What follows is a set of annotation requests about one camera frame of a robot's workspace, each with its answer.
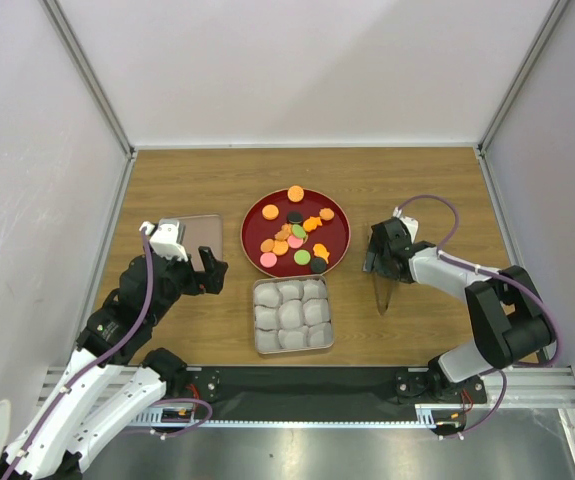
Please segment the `metal tongs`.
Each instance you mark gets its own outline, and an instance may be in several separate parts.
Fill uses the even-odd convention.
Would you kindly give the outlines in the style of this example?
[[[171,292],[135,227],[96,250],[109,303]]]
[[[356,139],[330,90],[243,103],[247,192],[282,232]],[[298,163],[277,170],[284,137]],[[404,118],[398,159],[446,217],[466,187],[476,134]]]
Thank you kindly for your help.
[[[380,224],[372,225],[370,227],[370,236],[371,235],[374,235],[378,240],[379,252],[383,250],[390,251],[389,237],[385,227],[382,227]],[[368,274],[370,274],[373,278],[378,313],[383,316],[389,309],[396,281],[382,278],[376,273],[376,271],[374,273]]]

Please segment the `tan round biscuit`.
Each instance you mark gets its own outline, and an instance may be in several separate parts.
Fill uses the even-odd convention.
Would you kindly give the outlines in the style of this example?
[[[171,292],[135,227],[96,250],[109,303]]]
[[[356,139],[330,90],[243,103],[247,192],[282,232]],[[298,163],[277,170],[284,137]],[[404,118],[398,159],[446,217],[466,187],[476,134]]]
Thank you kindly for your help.
[[[299,185],[293,185],[288,188],[287,197],[290,202],[299,203],[304,199],[304,189]]]

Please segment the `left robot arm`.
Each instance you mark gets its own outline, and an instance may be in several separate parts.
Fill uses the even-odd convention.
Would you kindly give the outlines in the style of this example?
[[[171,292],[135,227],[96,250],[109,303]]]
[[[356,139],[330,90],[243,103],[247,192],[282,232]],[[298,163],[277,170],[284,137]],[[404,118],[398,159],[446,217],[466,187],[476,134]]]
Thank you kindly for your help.
[[[2,451],[0,479],[79,479],[104,447],[151,406],[187,405],[181,433],[211,419],[213,408],[197,393],[186,363],[165,348],[149,352],[117,393],[96,404],[181,297],[221,293],[227,263],[201,246],[203,267],[196,270],[182,244],[184,229],[176,218],[141,225],[142,254],[130,261],[117,288],[88,318],[38,413]]]

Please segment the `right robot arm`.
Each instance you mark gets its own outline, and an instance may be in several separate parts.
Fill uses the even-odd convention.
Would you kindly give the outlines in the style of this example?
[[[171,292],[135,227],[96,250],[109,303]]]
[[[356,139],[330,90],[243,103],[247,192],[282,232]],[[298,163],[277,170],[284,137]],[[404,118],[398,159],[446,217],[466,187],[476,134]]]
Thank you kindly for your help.
[[[465,383],[502,371],[557,341],[555,329],[527,271],[482,267],[416,241],[418,222],[392,217],[371,227],[363,271],[383,280],[419,284],[462,301],[473,339],[428,363],[426,392],[449,402]]]

